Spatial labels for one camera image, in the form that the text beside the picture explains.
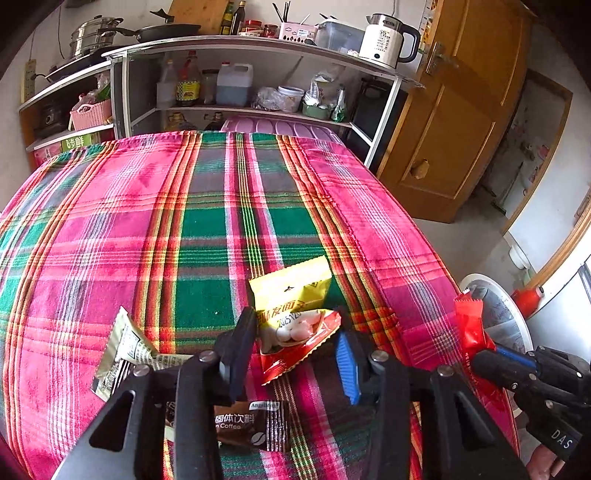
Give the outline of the right hand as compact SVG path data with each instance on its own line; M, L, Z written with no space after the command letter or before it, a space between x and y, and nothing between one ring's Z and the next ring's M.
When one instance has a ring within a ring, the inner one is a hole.
M532 480L553 479L563 468L565 462L543 445L536 447L526 465Z

